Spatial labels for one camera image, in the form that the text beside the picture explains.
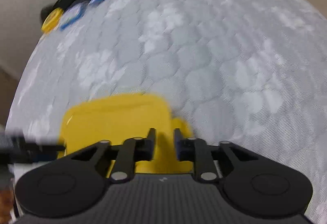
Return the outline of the small yellow round case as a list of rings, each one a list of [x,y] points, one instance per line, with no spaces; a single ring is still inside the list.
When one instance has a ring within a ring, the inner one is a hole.
[[[61,8],[54,9],[44,20],[44,22],[41,26],[41,31],[44,34],[47,34],[47,33],[51,32],[54,28],[56,28],[57,25],[59,24],[59,20],[60,20],[61,16],[63,15],[63,13],[64,13],[64,10]]]

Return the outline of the blue framed card toy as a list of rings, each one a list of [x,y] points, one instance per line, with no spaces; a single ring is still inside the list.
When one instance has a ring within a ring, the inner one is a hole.
[[[69,8],[59,20],[59,29],[64,30],[71,24],[79,20],[87,9],[87,3],[78,3]]]

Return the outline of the yellow box lid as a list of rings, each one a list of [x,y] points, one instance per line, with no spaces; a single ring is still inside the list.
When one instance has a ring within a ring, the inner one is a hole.
[[[169,104],[154,94],[123,93],[81,103],[69,109],[62,120],[59,137],[66,143],[66,154],[74,153],[101,140],[120,145],[134,137],[146,137],[156,129],[151,161],[136,163],[137,173],[183,174],[193,169],[190,161],[178,161],[174,130],[192,137],[188,123],[174,117]]]

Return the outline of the grey floral lace tablecloth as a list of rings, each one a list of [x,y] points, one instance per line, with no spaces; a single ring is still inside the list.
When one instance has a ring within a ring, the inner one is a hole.
[[[106,0],[41,37],[6,128],[54,139],[72,106],[126,92],[301,171],[326,223],[326,18],[306,0]]]

